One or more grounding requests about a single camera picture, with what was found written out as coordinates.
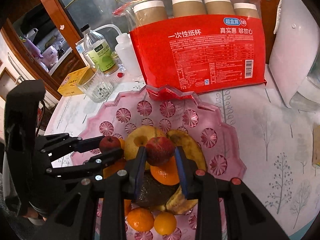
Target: nutrition label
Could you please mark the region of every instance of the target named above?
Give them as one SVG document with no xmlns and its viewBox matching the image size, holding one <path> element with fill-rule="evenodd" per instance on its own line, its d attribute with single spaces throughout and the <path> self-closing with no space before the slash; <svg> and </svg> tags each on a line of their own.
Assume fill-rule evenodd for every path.
<svg viewBox="0 0 320 240">
<path fill-rule="evenodd" d="M 192 36 L 171 40 L 170 47 L 181 89 L 252 77 L 253 35 Z"/>
</svg>

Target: rotten apple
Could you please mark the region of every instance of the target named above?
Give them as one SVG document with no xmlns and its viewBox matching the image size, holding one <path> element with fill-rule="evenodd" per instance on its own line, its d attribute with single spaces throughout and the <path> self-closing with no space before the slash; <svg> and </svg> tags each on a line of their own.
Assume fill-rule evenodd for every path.
<svg viewBox="0 0 320 240">
<path fill-rule="evenodd" d="M 151 138 L 146 144 L 147 162 L 151 166 L 161 166 L 173 156 L 175 146 L 167 137 Z"/>
<path fill-rule="evenodd" d="M 113 148 L 121 148 L 121 143 L 117 137 L 107 135 L 99 143 L 101 152 L 111 150 Z"/>
</svg>

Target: fruit bowl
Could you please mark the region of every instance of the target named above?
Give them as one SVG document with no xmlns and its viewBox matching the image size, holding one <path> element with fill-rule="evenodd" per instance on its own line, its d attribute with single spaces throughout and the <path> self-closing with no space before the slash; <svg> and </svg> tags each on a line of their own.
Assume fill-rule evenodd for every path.
<svg viewBox="0 0 320 240">
<path fill-rule="evenodd" d="M 79 134 L 83 139 L 113 135 L 126 139 L 137 127 L 151 125 L 163 132 L 178 129 L 187 132 L 201 147 L 208 172 L 218 179 L 243 178 L 246 167 L 239 157 L 234 127 L 224 123 L 220 109 L 202 102 L 194 92 L 181 92 L 169 85 L 159 89 L 146 85 L 140 91 L 121 92 L 112 102 L 105 102 L 97 115 L 87 121 Z M 73 165 L 81 165 L 99 154 L 99 149 L 71 155 Z M 223 201 L 220 202 L 222 232 L 226 234 Z M 100 228 L 101 203 L 98 206 L 96 230 Z M 176 216 L 177 228 L 168 236 L 154 228 L 148 232 L 133 230 L 126 222 L 127 239 L 179 240 L 194 239 L 197 206 L 185 215 Z"/>
</svg>

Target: disposable paper cup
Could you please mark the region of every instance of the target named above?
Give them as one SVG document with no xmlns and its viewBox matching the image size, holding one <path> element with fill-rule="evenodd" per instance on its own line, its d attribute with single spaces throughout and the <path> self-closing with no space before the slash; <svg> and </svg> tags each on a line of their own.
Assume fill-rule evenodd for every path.
<svg viewBox="0 0 320 240">
<path fill-rule="evenodd" d="M 229 14 L 235 15 L 230 0 L 204 0 L 208 14 Z"/>
<path fill-rule="evenodd" d="M 162 1 L 152 0 L 133 7 L 139 26 L 166 20 L 168 18 Z"/>
<path fill-rule="evenodd" d="M 172 7 L 175 18 L 207 14 L 202 0 L 172 0 Z"/>
<path fill-rule="evenodd" d="M 233 8 L 235 9 L 236 15 L 260 19 L 260 16 L 258 14 L 258 10 L 255 4 L 240 2 L 240 3 L 235 3 L 233 5 Z"/>
</svg>

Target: table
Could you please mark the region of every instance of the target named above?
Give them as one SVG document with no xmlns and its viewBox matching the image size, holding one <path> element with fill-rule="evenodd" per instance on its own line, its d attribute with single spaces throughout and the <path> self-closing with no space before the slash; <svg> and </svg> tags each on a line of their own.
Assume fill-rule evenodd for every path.
<svg viewBox="0 0 320 240">
<path fill-rule="evenodd" d="M 312 129 L 319 113 L 288 109 L 266 66 L 267 85 L 245 86 L 200 95 L 218 106 L 223 120 L 234 126 L 240 158 L 247 166 L 244 183 L 267 207 L 292 240 L 301 239 L 320 211 L 320 171 L 311 165 Z M 108 101 L 121 91 L 139 90 L 143 79 L 125 74 Z M 77 136 L 100 104 L 85 95 L 62 97 L 45 135 L 68 132 Z M 72 165 L 70 155 L 52 163 Z"/>
</svg>

